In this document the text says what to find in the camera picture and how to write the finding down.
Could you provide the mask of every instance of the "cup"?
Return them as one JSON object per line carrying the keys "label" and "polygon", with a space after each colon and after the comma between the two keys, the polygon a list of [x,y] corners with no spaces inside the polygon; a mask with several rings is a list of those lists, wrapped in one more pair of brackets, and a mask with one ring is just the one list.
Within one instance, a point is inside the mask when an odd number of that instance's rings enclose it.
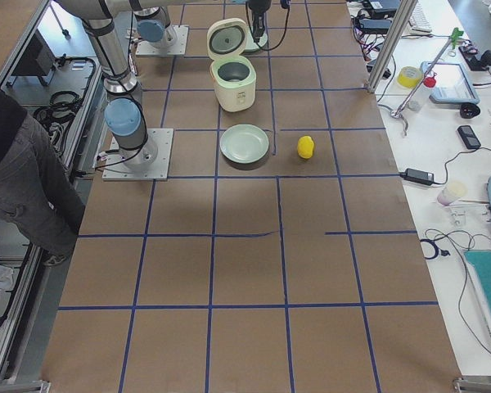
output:
{"label": "cup", "polygon": [[447,182],[444,189],[437,196],[436,200],[444,206],[447,206],[457,199],[462,198],[467,193],[467,187],[464,183],[457,180]]}

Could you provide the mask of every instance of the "phone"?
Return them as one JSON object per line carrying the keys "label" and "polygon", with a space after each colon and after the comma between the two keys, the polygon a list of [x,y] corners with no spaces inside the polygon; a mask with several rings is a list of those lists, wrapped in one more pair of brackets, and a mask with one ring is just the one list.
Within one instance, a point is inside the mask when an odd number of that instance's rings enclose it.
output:
{"label": "phone", "polygon": [[461,125],[457,131],[469,150],[476,150],[482,146],[470,125]]}

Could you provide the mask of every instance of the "rice cooker lid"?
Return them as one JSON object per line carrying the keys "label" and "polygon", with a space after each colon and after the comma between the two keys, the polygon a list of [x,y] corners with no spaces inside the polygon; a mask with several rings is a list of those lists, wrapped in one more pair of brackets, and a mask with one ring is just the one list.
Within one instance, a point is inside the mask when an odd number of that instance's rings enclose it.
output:
{"label": "rice cooker lid", "polygon": [[207,32],[207,52],[213,60],[239,56],[247,44],[247,25],[240,18],[213,23]]}

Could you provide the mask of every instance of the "person's leg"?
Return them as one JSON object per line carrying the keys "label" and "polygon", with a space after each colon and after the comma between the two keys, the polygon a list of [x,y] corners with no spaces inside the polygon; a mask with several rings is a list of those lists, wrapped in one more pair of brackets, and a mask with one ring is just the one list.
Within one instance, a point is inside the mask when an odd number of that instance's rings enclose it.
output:
{"label": "person's leg", "polygon": [[16,224],[33,244],[53,255],[71,255],[76,235],[51,209],[38,176],[38,163],[24,122],[0,163],[0,218]]}
{"label": "person's leg", "polygon": [[31,138],[46,197],[71,230],[78,234],[85,206],[65,175],[62,163],[45,129],[36,120],[27,119],[26,122],[30,122],[30,126],[33,127]]}

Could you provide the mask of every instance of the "lemon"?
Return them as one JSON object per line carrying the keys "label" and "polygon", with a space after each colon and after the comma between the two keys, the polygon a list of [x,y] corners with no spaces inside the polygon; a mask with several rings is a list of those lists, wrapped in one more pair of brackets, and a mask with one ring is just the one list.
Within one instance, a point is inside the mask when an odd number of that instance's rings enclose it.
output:
{"label": "lemon", "polygon": [[309,135],[305,135],[298,140],[296,151],[298,155],[306,160],[313,156],[314,141]]}

